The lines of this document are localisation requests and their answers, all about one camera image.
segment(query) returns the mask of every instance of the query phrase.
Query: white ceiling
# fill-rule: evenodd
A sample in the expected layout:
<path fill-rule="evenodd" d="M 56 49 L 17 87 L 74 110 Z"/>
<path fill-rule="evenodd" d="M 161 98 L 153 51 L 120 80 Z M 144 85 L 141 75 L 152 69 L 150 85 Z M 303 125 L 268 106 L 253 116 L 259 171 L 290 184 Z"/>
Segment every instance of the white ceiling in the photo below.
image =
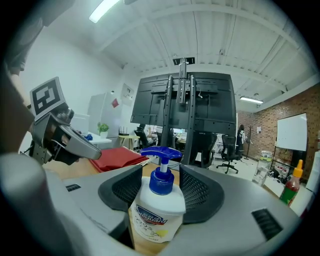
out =
<path fill-rule="evenodd" d="M 188 71 L 231 75 L 238 110 L 257 110 L 240 96 L 268 102 L 317 72 L 299 32 L 267 0 L 121 0 L 94 24 L 101 1 L 76 0 L 50 29 L 141 77 L 177 72 L 172 59 L 195 57 Z"/>

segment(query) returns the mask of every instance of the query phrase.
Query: ketchup bottle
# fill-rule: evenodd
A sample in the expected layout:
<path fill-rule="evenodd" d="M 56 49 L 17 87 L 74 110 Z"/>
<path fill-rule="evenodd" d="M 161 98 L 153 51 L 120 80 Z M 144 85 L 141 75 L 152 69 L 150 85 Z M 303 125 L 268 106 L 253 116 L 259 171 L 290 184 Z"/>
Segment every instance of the ketchup bottle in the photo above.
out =
<path fill-rule="evenodd" d="M 286 182 L 282 194 L 280 196 L 280 200 L 288 206 L 292 204 L 300 189 L 299 179 L 301 178 L 303 172 L 302 164 L 303 161 L 300 159 L 297 167 L 293 170 L 293 175 L 291 179 Z"/>

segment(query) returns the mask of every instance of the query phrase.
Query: black monitor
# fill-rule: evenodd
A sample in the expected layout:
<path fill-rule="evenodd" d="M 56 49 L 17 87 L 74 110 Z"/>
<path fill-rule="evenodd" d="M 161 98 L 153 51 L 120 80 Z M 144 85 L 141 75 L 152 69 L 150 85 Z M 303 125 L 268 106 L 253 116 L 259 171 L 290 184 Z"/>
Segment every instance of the black monitor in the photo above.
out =
<path fill-rule="evenodd" d="M 236 104 L 229 74 L 188 72 L 195 78 L 194 131 L 236 134 Z M 186 80 L 185 104 L 177 102 L 179 73 L 142 78 L 139 83 L 131 122 L 163 126 L 165 92 L 169 76 L 173 78 L 169 128 L 187 129 L 189 119 L 190 79 Z"/>

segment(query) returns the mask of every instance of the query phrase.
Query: pump nozzle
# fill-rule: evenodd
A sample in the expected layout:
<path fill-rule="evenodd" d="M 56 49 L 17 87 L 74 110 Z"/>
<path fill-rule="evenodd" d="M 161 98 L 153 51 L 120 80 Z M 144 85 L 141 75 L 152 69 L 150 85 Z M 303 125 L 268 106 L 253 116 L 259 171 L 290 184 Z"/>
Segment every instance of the pump nozzle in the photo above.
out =
<path fill-rule="evenodd" d="M 174 175 L 168 168 L 170 159 L 180 158 L 182 153 L 166 146 L 150 146 L 140 151 L 142 156 L 158 156 L 161 158 L 161 166 L 157 167 L 150 176 L 149 188 L 158 195 L 167 195 L 172 191 Z"/>
<path fill-rule="evenodd" d="M 150 146 L 140 151 L 141 156 L 158 156 L 161 158 L 160 172 L 167 172 L 170 159 L 180 158 L 182 153 L 179 150 L 166 146 Z"/>

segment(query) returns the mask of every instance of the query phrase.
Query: robotic arm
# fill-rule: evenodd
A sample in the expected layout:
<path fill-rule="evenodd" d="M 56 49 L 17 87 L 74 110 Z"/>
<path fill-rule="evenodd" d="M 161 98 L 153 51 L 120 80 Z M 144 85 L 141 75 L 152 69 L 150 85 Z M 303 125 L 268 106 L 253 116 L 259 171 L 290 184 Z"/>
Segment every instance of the robotic arm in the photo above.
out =
<path fill-rule="evenodd" d="M 55 77 L 30 92 L 31 111 L 35 116 L 29 156 L 41 165 L 60 161 L 71 165 L 79 158 L 98 159 L 101 151 L 71 126 L 74 111 L 68 107 Z"/>

